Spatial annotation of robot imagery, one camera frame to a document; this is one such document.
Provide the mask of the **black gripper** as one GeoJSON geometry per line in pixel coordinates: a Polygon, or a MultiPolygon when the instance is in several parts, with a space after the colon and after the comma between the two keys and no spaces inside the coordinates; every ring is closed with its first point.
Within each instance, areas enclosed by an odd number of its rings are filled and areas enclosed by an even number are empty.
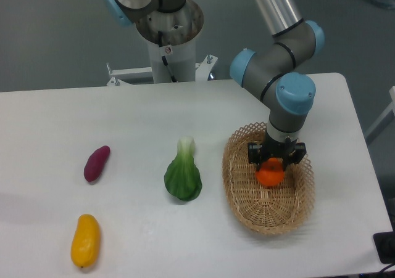
{"type": "Polygon", "coordinates": [[[289,165],[297,165],[304,158],[306,144],[297,140],[291,141],[290,138],[279,142],[265,133],[262,143],[247,143],[247,155],[249,164],[255,165],[256,171],[259,171],[263,162],[269,158],[281,158],[283,171],[286,171],[289,165]]]}

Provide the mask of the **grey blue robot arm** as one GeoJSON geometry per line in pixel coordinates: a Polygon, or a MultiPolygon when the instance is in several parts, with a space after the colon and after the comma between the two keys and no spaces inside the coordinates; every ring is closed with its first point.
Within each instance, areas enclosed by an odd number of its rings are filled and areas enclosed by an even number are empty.
{"type": "MultiPolygon", "coordinates": [[[[194,42],[204,16],[192,0],[104,0],[113,18],[135,25],[149,49],[155,83],[196,81],[194,42]]],[[[317,54],[325,43],[323,30],[304,20],[293,0],[255,0],[273,38],[265,54],[241,51],[230,76],[269,108],[264,140],[249,143],[248,160],[261,169],[271,158],[283,168],[299,163],[306,146],[299,133],[312,108],[315,84],[296,67],[317,54]]]]}

